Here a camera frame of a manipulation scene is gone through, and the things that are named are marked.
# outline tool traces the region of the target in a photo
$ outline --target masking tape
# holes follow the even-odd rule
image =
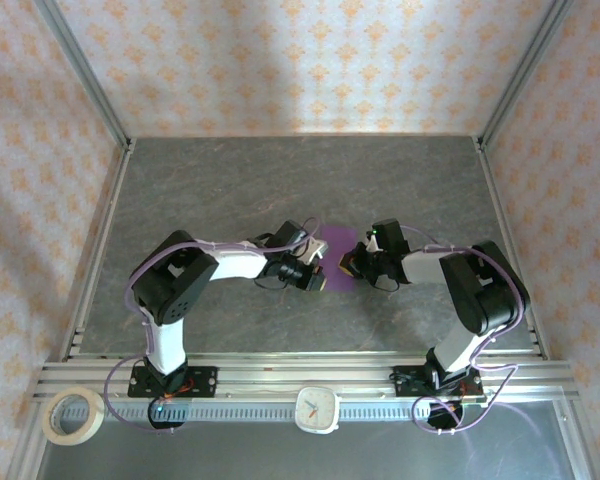
[[[63,411],[80,397],[87,401],[89,414],[75,432],[66,433],[60,426]],[[58,393],[46,406],[42,417],[42,431],[56,445],[79,445],[95,435],[104,420],[104,402],[96,392],[84,387],[71,387]]]

